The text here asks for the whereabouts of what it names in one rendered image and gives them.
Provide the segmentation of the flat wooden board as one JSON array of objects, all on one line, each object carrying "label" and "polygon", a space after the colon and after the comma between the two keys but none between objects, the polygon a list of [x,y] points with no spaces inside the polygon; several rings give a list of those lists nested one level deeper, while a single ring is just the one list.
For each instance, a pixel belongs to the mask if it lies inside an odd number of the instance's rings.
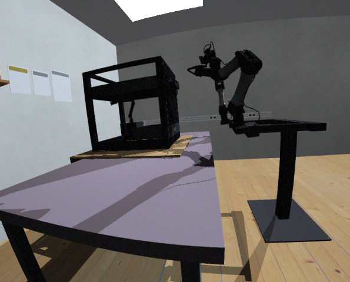
[{"label": "flat wooden board", "polygon": [[169,149],[135,149],[135,150],[92,150],[75,155],[70,159],[120,159],[120,158],[153,158],[153,157],[181,157],[193,135],[180,136],[180,138],[169,147]]}]

